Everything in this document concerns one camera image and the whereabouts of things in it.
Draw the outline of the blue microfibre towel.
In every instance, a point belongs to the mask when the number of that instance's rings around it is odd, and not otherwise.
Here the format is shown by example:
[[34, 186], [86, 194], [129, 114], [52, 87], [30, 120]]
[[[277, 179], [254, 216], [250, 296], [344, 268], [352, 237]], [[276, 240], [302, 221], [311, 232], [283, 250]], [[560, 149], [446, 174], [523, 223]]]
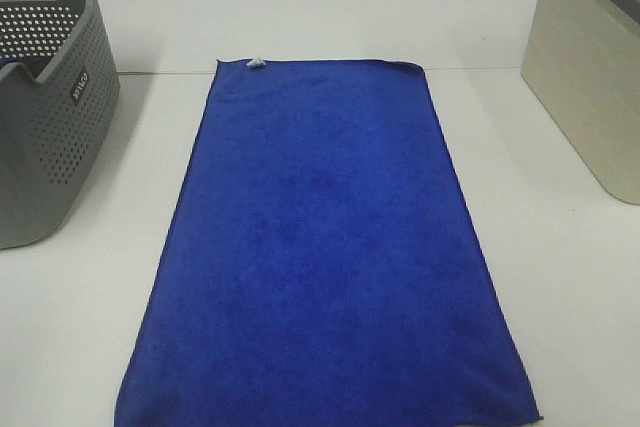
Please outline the blue microfibre towel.
[[424, 70], [219, 63], [115, 424], [540, 417]]

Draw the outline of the beige plastic bin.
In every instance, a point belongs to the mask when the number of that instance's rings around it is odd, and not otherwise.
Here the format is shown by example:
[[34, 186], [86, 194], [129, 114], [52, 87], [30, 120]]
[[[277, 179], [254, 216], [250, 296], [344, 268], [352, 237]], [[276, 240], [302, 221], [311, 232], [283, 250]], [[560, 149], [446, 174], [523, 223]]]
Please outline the beige plastic bin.
[[639, 0], [537, 0], [521, 74], [614, 198], [639, 202]]

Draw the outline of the grey perforated plastic basket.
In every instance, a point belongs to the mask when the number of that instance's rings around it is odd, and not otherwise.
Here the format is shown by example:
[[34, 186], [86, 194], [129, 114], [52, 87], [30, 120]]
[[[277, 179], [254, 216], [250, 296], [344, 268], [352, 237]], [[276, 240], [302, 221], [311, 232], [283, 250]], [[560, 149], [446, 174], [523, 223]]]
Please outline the grey perforated plastic basket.
[[98, 0], [2, 1], [2, 248], [33, 244], [61, 225], [119, 92]]

